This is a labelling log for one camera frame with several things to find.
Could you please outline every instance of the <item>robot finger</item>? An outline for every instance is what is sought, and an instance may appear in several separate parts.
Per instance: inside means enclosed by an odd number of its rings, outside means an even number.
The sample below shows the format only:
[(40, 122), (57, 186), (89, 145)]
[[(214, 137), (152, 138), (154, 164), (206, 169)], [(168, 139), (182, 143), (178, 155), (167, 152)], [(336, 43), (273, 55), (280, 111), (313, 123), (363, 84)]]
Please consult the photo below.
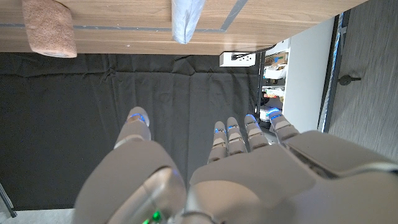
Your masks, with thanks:
[(207, 163), (211, 163), (226, 157), (228, 142), (226, 140), (225, 125), (221, 121), (217, 121), (214, 127), (213, 147), (211, 148)]
[(264, 136), (264, 133), (261, 131), (253, 115), (246, 115), (244, 118), (244, 124), (246, 126), (246, 131), (248, 132), (248, 140), (251, 151), (269, 145), (268, 139)]
[(141, 107), (133, 108), (116, 140), (114, 149), (128, 141), (150, 141), (149, 118)]
[(242, 138), (241, 131), (239, 130), (238, 122), (235, 118), (228, 118), (226, 125), (228, 127), (228, 152), (229, 155), (248, 152)]
[(273, 109), (269, 112), (269, 119), (272, 127), (275, 129), (276, 137), (279, 143), (282, 143), (286, 139), (296, 136), (299, 133), (297, 129), (290, 124), (285, 116), (278, 109)]

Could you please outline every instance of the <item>cardboard box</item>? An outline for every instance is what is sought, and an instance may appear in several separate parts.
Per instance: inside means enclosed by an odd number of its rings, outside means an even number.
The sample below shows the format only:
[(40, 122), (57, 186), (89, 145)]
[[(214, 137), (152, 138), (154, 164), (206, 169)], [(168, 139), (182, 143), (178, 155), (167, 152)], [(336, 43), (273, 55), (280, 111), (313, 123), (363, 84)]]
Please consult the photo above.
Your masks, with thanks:
[(279, 54), (271, 55), (266, 57), (265, 65), (266, 66), (278, 66), (280, 64), (287, 64), (287, 60), (289, 58), (289, 53), (282, 52)]

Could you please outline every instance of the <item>wrinkled black fabric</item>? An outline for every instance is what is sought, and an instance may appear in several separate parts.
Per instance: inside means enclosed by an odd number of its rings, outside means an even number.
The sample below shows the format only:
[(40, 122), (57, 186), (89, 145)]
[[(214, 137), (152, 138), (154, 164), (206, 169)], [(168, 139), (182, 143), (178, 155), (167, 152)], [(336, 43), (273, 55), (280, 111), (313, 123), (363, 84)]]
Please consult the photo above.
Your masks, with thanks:
[(187, 183), (206, 164), (215, 122), (243, 127), (253, 112), (257, 73), (208, 55), (0, 54), (0, 182), (16, 210), (72, 208), (141, 106)]

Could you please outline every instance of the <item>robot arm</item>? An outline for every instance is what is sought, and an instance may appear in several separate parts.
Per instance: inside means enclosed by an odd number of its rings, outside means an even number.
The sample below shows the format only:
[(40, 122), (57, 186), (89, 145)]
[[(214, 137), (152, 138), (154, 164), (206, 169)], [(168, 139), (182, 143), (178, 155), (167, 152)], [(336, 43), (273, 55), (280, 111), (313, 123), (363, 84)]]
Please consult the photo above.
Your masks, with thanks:
[(134, 108), (75, 204), (75, 223), (398, 223), (398, 165), (328, 134), (300, 134), (269, 112), (279, 144), (251, 115), (250, 152), (234, 118), (215, 124), (213, 147), (186, 193), (174, 162), (150, 141)]

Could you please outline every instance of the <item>wooden table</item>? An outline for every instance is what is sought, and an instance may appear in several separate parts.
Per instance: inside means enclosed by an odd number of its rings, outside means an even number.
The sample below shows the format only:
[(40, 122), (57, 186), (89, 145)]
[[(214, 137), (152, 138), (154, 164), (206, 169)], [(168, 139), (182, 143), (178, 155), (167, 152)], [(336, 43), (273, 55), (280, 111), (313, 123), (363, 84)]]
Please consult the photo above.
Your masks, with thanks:
[[(59, 2), (78, 53), (218, 55), (268, 47), (365, 0), (207, 0), (186, 45), (172, 40), (171, 0)], [(0, 52), (31, 52), (20, 1), (0, 0)]]

